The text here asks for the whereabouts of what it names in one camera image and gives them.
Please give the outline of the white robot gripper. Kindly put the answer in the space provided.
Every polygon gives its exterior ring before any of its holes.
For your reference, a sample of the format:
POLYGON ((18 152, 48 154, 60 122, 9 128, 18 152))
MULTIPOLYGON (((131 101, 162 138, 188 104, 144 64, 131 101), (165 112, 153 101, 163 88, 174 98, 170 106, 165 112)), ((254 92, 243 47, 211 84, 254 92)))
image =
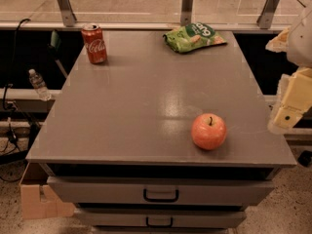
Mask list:
POLYGON ((283 74, 278 84, 277 100, 267 124, 273 134, 285 134, 312 107, 312 3, 304 8, 291 28, 285 28, 269 40, 265 49, 274 53, 287 51, 288 61, 300 67, 292 75, 283 74))

